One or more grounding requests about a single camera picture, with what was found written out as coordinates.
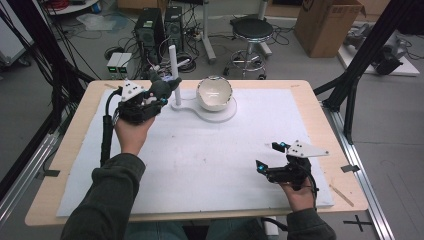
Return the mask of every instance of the lab floor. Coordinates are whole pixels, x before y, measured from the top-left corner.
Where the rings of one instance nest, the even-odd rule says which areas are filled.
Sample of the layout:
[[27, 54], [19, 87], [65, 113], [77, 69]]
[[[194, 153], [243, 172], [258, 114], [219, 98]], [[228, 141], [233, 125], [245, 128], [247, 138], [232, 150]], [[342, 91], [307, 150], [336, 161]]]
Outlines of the lab floor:
[[[70, 41], [81, 56], [96, 72], [100, 79], [110, 79], [104, 57], [106, 49], [125, 44], [131, 38], [134, 22], [119, 14], [103, 14], [118, 22], [112, 31], [85, 31], [84, 26], [75, 20], [78, 14], [58, 19], [70, 33]], [[181, 73], [183, 80], [202, 79], [210, 75], [222, 75], [231, 53], [244, 49], [246, 43], [231, 40], [233, 16], [210, 20], [210, 41], [217, 60], [210, 65], [201, 42], [196, 45], [199, 56], [195, 60], [196, 69], [191, 73]], [[266, 59], [267, 79], [307, 80], [312, 88], [319, 87], [343, 71], [337, 57], [309, 58], [296, 40], [293, 31], [295, 19], [268, 18], [268, 21], [281, 27], [276, 41], [269, 40], [272, 56]], [[424, 39], [419, 36], [404, 36], [411, 42], [411, 53], [424, 55]], [[63, 42], [59, 45], [66, 52]], [[74, 54], [78, 67], [94, 76], [81, 57]], [[407, 58], [421, 73], [424, 60]], [[36, 64], [23, 67], [14, 64], [0, 76], [0, 177], [3, 178], [19, 157], [24, 147], [51, 111], [51, 87], [46, 83]], [[256, 79], [258, 73], [248, 73], [246, 79]], [[231, 70], [227, 79], [241, 79], [241, 72]], [[359, 82], [355, 115], [353, 121], [353, 141], [364, 165], [378, 202], [387, 218], [396, 239], [424, 238], [424, 75], [417, 77], [378, 76], [364, 74]], [[331, 91], [318, 97], [325, 100]], [[0, 229], [0, 239], [58, 239], [61, 226], [28, 227], [25, 215], [41, 184], [34, 179], [24, 196]], [[368, 212], [322, 214], [337, 232], [338, 239], [377, 239]], [[285, 239], [280, 232], [279, 239]]]

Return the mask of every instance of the white paper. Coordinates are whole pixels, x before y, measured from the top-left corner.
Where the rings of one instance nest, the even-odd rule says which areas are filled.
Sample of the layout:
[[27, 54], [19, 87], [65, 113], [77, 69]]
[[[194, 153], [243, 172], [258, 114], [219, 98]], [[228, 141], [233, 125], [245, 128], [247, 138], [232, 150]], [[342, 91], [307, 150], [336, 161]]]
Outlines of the white paper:
[[[101, 99], [57, 216], [69, 216], [78, 206], [92, 183], [92, 170], [100, 165], [102, 116], [111, 92], [106, 91]], [[195, 92], [182, 90], [181, 95], [191, 98]], [[290, 90], [282, 89], [234, 89], [233, 96], [237, 113], [224, 123], [205, 122], [192, 112], [174, 111], [169, 105], [162, 109], [139, 155], [147, 168], [133, 214], [289, 208], [281, 188], [257, 173], [255, 160], [282, 167], [287, 164], [286, 156], [273, 150], [272, 142], [310, 143], [293, 96]], [[110, 112], [119, 100], [112, 99]], [[111, 156], [119, 151], [114, 133]], [[317, 206], [334, 205], [318, 160], [310, 161], [320, 189]]]

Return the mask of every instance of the forearm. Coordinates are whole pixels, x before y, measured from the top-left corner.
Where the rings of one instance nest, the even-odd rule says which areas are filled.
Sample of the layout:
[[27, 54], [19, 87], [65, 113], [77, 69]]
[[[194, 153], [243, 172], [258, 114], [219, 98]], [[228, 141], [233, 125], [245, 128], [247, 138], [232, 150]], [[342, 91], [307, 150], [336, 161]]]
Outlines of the forearm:
[[313, 209], [305, 209], [287, 215], [288, 240], [333, 240], [334, 230]]
[[66, 222], [62, 239], [122, 239], [144, 170], [131, 154], [93, 170], [93, 184]]

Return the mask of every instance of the wooden table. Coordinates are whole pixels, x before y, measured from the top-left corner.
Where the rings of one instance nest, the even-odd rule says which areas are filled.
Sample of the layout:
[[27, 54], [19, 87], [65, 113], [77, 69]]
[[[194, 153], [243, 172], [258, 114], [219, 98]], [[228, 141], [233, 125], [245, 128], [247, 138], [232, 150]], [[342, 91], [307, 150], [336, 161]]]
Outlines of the wooden table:
[[[144, 87], [150, 87], [149, 81], [135, 81]], [[195, 89], [199, 81], [186, 80], [181, 89]], [[29, 226], [46, 226], [65, 224], [67, 218], [56, 217], [66, 181], [72, 164], [82, 145], [85, 133], [97, 110], [100, 98], [106, 89], [122, 85], [122, 81], [95, 81], [90, 83], [75, 113], [62, 143], [52, 161], [50, 169], [60, 170], [58, 177], [46, 177], [25, 218]], [[330, 185], [335, 205], [331, 208], [319, 209], [319, 212], [352, 212], [364, 211], [368, 207], [367, 200], [352, 172], [344, 173], [340, 167], [348, 164], [336, 136], [331, 129], [308, 82], [302, 80], [230, 80], [234, 89], [290, 89], [303, 118], [311, 143], [331, 153], [321, 161], [321, 169]], [[130, 221], [154, 221], [177, 219], [210, 219], [241, 216], [275, 216], [286, 215], [286, 210], [225, 211], [207, 213], [156, 214], [131, 216]]]

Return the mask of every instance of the cardboard box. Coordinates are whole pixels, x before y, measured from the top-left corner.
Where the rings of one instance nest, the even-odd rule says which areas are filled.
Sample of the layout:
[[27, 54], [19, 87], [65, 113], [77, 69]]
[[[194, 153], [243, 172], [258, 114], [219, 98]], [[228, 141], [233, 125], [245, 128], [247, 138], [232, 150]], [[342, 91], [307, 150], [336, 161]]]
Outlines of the cardboard box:
[[362, 9], [356, 0], [304, 0], [294, 33], [309, 57], [335, 57]]
[[160, 8], [164, 13], [167, 0], [118, 0], [118, 8], [123, 9], [143, 9], [143, 8]]

